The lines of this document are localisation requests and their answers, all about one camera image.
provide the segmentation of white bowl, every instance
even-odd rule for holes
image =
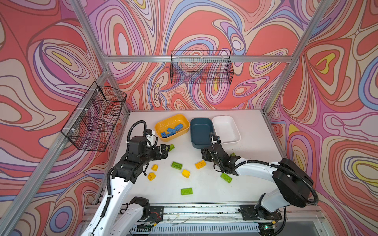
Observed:
[[[239,130],[231,116],[216,116],[212,119],[215,133],[222,143],[236,143],[241,139]]]

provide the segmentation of yellow bowl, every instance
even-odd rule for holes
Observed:
[[[178,131],[174,135],[169,136],[167,138],[163,138],[161,136],[162,132],[167,132],[168,128],[174,129],[179,124],[182,124],[184,127],[182,129],[180,129],[180,131]],[[168,141],[170,141],[170,140],[172,140],[174,138],[177,138],[178,136],[183,135],[184,133],[188,132],[189,131],[189,127],[190,127],[190,123],[187,120],[187,118],[185,116],[179,114],[179,115],[175,115],[175,116],[172,116],[172,117],[170,117],[168,119],[165,119],[163,121],[158,122],[155,125],[155,131],[158,134],[159,138],[163,142],[168,142]]]

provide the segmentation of black wire basket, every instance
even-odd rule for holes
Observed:
[[[97,86],[79,118],[62,133],[79,150],[105,151],[126,97],[111,86]]]
[[[172,83],[231,84],[234,68],[229,50],[171,51]]]

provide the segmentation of swirl pattern backdrop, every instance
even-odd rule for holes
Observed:
[[[0,0],[0,216],[101,72],[69,0]],[[12,235],[75,233],[124,119],[104,153],[66,146]]]
[[[335,235],[378,235],[378,2],[337,0],[269,110]]]
[[[85,11],[107,55],[231,50],[291,55],[317,0],[92,0]],[[111,63],[131,110],[261,109],[283,63],[234,63],[231,85],[171,84],[170,63]]]

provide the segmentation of black mounting plate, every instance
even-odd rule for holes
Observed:
[[[151,206],[150,205],[150,214],[146,221],[159,223],[163,220],[164,206]]]
[[[255,205],[240,205],[240,210],[242,211],[242,217],[244,221],[259,221],[256,215],[256,210],[254,209]],[[282,216],[279,210],[270,213],[266,220],[273,220],[273,221],[280,221],[282,220]]]

